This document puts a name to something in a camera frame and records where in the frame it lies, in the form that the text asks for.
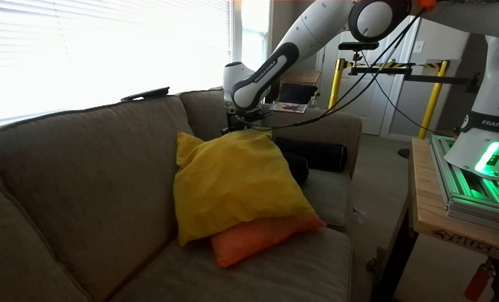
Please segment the black cushion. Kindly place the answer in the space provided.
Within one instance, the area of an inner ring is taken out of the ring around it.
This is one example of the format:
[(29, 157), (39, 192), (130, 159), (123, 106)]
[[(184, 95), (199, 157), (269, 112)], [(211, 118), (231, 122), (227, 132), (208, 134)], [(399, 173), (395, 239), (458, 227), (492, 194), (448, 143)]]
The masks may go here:
[(288, 168), (297, 184), (304, 184), (309, 176), (307, 160), (304, 157), (293, 153), (282, 152), (282, 155), (288, 163)]

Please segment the orange pillow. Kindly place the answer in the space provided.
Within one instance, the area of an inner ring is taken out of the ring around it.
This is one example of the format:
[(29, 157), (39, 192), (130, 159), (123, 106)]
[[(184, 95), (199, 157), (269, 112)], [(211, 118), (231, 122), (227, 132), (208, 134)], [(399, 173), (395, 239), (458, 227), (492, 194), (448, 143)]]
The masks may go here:
[(228, 268), (282, 243), (294, 234), (317, 231), (326, 224), (314, 211), (301, 215), (241, 222), (210, 236), (217, 266)]

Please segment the yellow and black sawhorse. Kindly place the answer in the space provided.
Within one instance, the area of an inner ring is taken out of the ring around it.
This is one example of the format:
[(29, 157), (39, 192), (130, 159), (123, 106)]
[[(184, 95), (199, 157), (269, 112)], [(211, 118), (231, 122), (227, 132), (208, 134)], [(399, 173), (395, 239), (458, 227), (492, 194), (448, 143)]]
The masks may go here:
[[(432, 69), (437, 69), (438, 73), (436, 76), (429, 76), (429, 75), (412, 75), (412, 67), (414, 66), (422, 66), (426, 68), (432, 68)], [(436, 132), (435, 130), (429, 129), (430, 121), (432, 119), (432, 115), (434, 114), (436, 104), (439, 100), (439, 96), (441, 93), (441, 89), (443, 84), (445, 83), (453, 83), (454, 80), (456, 80), (454, 77), (446, 77), (448, 68), (451, 66), (450, 60), (442, 60), (437, 63), (425, 63), (425, 64), (417, 64), (413, 62), (408, 62), (408, 63), (397, 63), (394, 61), (386, 62), (386, 63), (366, 63), (366, 64), (361, 64), (357, 63), (356, 61), (349, 62), (346, 61), (345, 59), (338, 59), (336, 60), (335, 64), (335, 73), (333, 77), (333, 84), (332, 84), (332, 91), (331, 91), (331, 96), (330, 96), (330, 101), (329, 101), (329, 108), (328, 111), (324, 114), (325, 116), (331, 115), (332, 113), (339, 111), (345, 107), (347, 107), (349, 104), (353, 103), (357, 98), (365, 92), (366, 89), (369, 88), (371, 85), (370, 83), (366, 85), (362, 89), (361, 92), (359, 92), (354, 98), (352, 98), (350, 101), (348, 101), (346, 104), (342, 105), (341, 107), (334, 109), (340, 101), (342, 101), (343, 98), (349, 94), (349, 91), (346, 92), (342, 97), (338, 97), (338, 92), (340, 89), (340, 84), (341, 84), (341, 77), (344, 69), (346, 68), (351, 68), (351, 71), (353, 73), (356, 73), (358, 70), (363, 70), (363, 75), (365, 76), (366, 74), (374, 74), (374, 77), (372, 79), (372, 83), (376, 82), (377, 80), (377, 74), (384, 73), (384, 74), (391, 74), (391, 75), (403, 75), (403, 80), (405, 81), (417, 81), (417, 82), (426, 82), (426, 83), (433, 83), (434, 86), (432, 88), (432, 92), (429, 98), (428, 105), (426, 107), (425, 115), (424, 115), (424, 120), (422, 124), (418, 124), (414, 122), (411, 118), (409, 118), (405, 113), (400, 111), (398, 107), (396, 107), (391, 100), (389, 99), (389, 96), (386, 94), (385, 91), (382, 91), (382, 93), (385, 95), (386, 99), (389, 101), (389, 104), (392, 105), (392, 107), (395, 109), (395, 111), (398, 111), (400, 114), (402, 114), (406, 119), (408, 119), (410, 122), (415, 124), (420, 128), (418, 138), (419, 139), (424, 139), (426, 137), (426, 134), (428, 132), (435, 133), (437, 135), (441, 135), (440, 133)]]

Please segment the grey-brown fabric sofa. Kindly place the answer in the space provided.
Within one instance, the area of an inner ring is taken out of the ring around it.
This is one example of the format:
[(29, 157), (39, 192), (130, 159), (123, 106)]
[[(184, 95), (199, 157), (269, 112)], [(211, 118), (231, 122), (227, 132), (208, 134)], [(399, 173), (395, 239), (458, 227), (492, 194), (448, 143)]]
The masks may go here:
[(350, 302), (351, 176), (361, 119), (336, 113), (278, 136), (344, 144), (342, 173), (303, 193), (328, 224), (221, 269), (177, 243), (178, 132), (226, 126), (219, 89), (60, 112), (0, 127), (0, 302)]

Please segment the narrow window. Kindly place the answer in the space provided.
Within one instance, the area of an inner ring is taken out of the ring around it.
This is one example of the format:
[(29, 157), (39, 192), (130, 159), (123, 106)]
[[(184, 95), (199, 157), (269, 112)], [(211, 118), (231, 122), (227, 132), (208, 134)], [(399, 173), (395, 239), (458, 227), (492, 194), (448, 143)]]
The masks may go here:
[(268, 57), (270, 0), (242, 0), (242, 63), (256, 71)]

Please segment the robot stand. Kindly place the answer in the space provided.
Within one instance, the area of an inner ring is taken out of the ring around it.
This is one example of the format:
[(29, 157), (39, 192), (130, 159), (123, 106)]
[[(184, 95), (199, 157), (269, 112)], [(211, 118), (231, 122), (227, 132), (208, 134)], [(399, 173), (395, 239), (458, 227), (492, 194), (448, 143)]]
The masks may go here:
[(386, 249), (378, 248), (370, 302), (395, 302), (395, 291), (420, 234), (483, 254), (495, 268), (494, 296), (499, 302), (499, 231), (447, 216), (429, 142), (412, 139), (408, 193)]

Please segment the yellow pillow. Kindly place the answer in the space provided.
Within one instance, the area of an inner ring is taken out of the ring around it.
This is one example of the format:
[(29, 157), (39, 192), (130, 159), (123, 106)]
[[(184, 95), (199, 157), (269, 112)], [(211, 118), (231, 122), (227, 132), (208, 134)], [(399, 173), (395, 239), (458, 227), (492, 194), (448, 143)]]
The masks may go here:
[(180, 245), (242, 222), (313, 212), (270, 131), (242, 130), (209, 141), (178, 132), (176, 163)]

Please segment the magazine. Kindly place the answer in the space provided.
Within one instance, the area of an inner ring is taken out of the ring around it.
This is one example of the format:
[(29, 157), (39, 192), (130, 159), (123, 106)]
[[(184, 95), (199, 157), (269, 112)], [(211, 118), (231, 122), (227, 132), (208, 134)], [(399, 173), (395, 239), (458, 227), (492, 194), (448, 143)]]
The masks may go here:
[(305, 113), (307, 107), (308, 107), (308, 104), (275, 102), (269, 107), (269, 110), (274, 111), (274, 112), (288, 112), (288, 113), (303, 114), (303, 113)]

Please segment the window with white blinds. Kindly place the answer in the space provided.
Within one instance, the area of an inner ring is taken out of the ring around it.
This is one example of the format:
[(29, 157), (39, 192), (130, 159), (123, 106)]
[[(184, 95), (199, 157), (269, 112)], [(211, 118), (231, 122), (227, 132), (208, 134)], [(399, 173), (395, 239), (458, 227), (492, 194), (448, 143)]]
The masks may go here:
[(221, 84), (230, 0), (0, 0), (0, 124)]

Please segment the white door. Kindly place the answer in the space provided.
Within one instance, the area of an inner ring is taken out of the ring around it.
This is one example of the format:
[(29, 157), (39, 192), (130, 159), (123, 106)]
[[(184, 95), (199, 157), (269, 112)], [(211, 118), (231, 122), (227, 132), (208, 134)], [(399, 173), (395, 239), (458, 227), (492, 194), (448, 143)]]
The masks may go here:
[[(405, 37), (401, 44), (394, 50), (393, 54), (389, 53), (393, 48), (390, 48), (385, 55), (381, 53), (389, 44), (401, 33), (401, 31), (409, 24), (412, 17), (407, 17), (401, 24), (386, 38), (380, 40), (376, 50), (363, 50), (360, 55), (364, 58), (359, 63), (384, 63), (395, 60), (399, 62), (403, 45), (408, 38)], [(330, 97), (333, 88), (333, 79), (335, 75), (335, 65), (338, 59), (345, 59), (349, 62), (353, 61), (354, 52), (351, 50), (339, 50), (338, 46), (342, 42), (354, 42), (350, 32), (343, 32), (334, 37), (325, 48), (320, 51), (322, 57), (322, 74), (319, 82), (319, 92), (321, 93), (318, 101), (318, 107), (328, 109)], [(380, 134), (382, 121), (385, 115), (386, 106), (388, 104), (387, 96), (391, 94), (392, 84), (395, 81), (395, 75), (378, 74), (377, 79), (357, 98), (353, 103), (342, 109), (342, 112), (358, 115), (362, 119), (362, 131), (367, 134)]]

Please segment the black remote control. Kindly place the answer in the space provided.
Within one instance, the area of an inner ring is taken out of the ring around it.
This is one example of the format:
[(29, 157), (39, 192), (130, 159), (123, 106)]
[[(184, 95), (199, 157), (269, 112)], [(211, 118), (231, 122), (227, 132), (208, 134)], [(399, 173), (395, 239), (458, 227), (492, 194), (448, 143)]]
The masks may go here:
[(168, 87), (163, 87), (159, 89), (154, 89), (150, 91), (145, 91), (141, 92), (138, 94), (132, 94), (130, 96), (121, 98), (121, 102), (132, 102), (132, 101), (138, 101), (138, 100), (144, 100), (144, 99), (150, 99), (150, 98), (160, 98), (163, 97), (167, 94), (169, 94), (169, 86)]

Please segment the black rolled blanket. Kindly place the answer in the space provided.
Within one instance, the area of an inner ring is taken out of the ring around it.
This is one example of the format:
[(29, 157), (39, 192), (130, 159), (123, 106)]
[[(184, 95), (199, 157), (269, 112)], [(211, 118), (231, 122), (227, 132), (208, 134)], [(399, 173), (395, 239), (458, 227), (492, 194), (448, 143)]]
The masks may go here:
[(277, 136), (274, 143), (280, 151), (304, 158), (308, 168), (328, 172), (343, 172), (348, 163), (348, 150), (340, 143), (290, 139)]

